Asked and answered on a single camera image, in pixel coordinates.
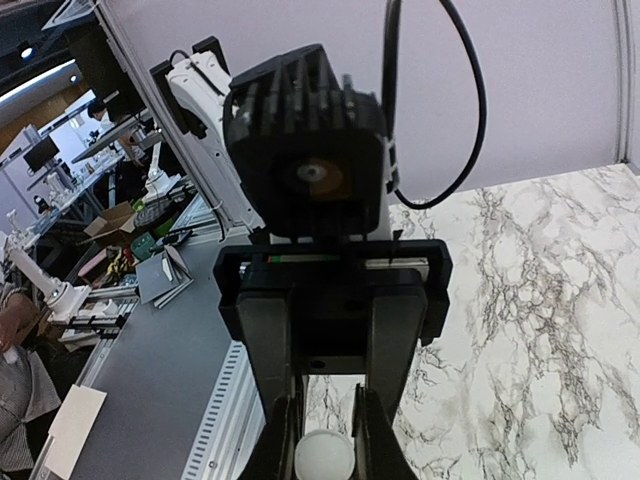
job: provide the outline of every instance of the green object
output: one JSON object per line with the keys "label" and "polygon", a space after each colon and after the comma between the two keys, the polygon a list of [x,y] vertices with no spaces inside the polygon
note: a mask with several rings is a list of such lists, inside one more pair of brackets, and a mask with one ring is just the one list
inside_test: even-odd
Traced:
{"label": "green object", "polygon": [[153,230],[153,235],[156,238],[162,238],[165,235],[167,235],[169,233],[169,231],[171,230],[171,227],[173,227],[173,224],[176,223],[176,217],[177,217],[177,215],[174,215],[172,218],[170,218],[169,220],[164,222],[158,228],[154,229]]}
{"label": "green object", "polygon": [[153,247],[155,244],[156,240],[149,232],[143,233],[133,241],[133,243],[131,244],[131,251],[138,260],[144,262],[145,260],[153,256],[151,247]]}
{"label": "green object", "polygon": [[133,210],[135,212],[140,212],[142,211],[142,209],[144,209],[144,202],[142,201],[142,199],[133,204]]}

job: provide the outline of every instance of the paper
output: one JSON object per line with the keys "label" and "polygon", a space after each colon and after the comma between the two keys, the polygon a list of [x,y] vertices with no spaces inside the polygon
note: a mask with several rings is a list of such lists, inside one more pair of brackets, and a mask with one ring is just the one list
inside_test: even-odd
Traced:
{"label": "paper", "polygon": [[187,275],[190,275],[187,264],[184,262],[184,259],[182,258],[180,253],[178,253],[178,250],[176,250],[175,247],[172,247],[171,245],[167,245],[166,247],[164,247],[164,250],[167,252],[169,257],[171,257],[171,260],[173,260],[175,264],[178,265],[178,267],[180,267],[184,273],[186,273]]}
{"label": "paper", "polygon": [[174,290],[171,290],[169,293],[165,293],[164,295],[161,295],[160,297],[155,299],[153,301],[153,305],[158,309],[163,308],[165,305],[167,305],[167,303],[169,303],[171,300],[176,298],[180,293],[182,293],[182,291],[186,290],[186,288],[189,285],[191,285],[192,283],[193,283],[193,279],[192,278],[187,279],[179,287],[177,287]]}
{"label": "paper", "polygon": [[163,252],[161,255],[155,255],[136,266],[140,303],[151,302],[178,286],[177,280],[173,282],[169,280],[164,271],[163,260],[166,258]]}
{"label": "paper", "polygon": [[169,259],[162,259],[162,271],[167,276],[170,282],[173,282],[173,274],[171,272],[171,268],[169,268]]}
{"label": "paper", "polygon": [[45,466],[69,480],[107,394],[73,385],[49,428],[54,437]]}

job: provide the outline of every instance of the white marble table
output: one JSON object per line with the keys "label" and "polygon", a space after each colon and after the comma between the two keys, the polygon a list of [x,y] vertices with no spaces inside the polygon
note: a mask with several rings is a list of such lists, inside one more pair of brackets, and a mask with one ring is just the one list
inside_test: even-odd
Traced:
{"label": "white marble table", "polygon": [[[392,207],[454,261],[439,340],[394,429],[421,479],[640,479],[640,182],[624,165]],[[308,429],[350,433],[356,377],[311,381]]]}

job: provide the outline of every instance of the workbench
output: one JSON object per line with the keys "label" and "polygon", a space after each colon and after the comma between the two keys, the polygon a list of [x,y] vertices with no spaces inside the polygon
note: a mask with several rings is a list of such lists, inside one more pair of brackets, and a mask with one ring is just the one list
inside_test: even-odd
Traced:
{"label": "workbench", "polygon": [[125,155],[119,154],[107,159],[102,165],[98,166],[95,171],[89,175],[81,185],[77,187],[77,189],[73,192],[73,194],[67,199],[67,202],[62,205],[60,208],[56,209],[50,215],[43,216],[40,218],[34,225],[34,233],[39,235],[44,235],[55,225],[56,222],[60,220],[60,218],[65,215],[78,201],[81,197],[84,197],[87,205],[91,209],[91,213],[94,215],[93,218],[100,215],[105,207],[100,203],[100,201],[96,198],[92,189],[96,183],[98,183],[102,177],[109,174],[112,176],[109,182],[109,189],[111,190],[111,186],[113,184],[113,188],[115,191],[115,176],[113,172],[117,165],[124,160]]}
{"label": "workbench", "polygon": [[[244,235],[225,242],[244,243]],[[161,310],[138,305],[115,342],[92,355],[81,383],[107,398],[73,480],[183,478],[232,344],[213,278],[220,248],[193,237],[181,255],[195,282]],[[56,478],[43,468],[47,446],[31,478]]]}

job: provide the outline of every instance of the white backdrop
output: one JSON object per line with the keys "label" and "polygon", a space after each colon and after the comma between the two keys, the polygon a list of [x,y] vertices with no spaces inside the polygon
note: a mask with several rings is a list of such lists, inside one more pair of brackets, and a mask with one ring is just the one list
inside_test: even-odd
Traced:
{"label": "white backdrop", "polygon": [[[209,35],[231,73],[303,44],[378,92],[384,0],[105,0],[147,69]],[[456,0],[482,62],[487,140],[475,188],[615,161],[617,56],[612,1]],[[405,0],[397,141],[402,185],[439,193],[473,144],[477,103],[454,27],[435,0]]]}
{"label": "white backdrop", "polygon": [[631,130],[631,155],[629,160],[640,169],[640,72],[638,72],[638,62],[640,62],[640,2],[638,0],[627,0],[631,12],[632,41],[635,56],[635,94],[633,105],[633,123]]}

